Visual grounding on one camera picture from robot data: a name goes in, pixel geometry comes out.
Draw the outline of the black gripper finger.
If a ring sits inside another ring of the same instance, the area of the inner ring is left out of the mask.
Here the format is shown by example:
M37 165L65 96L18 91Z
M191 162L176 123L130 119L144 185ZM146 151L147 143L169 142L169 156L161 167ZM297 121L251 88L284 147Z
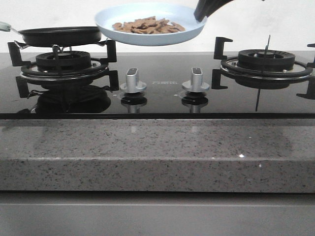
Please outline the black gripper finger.
M201 22L232 0L199 0L194 11L194 17Z

